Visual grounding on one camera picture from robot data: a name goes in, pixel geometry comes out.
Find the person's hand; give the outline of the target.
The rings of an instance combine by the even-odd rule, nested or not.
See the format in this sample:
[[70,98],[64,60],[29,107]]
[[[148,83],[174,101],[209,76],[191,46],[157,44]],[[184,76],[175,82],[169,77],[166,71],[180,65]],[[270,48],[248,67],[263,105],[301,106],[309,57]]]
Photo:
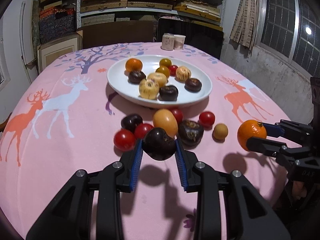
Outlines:
[[292,185],[292,195],[295,199],[306,197],[306,188],[303,182],[294,181]]

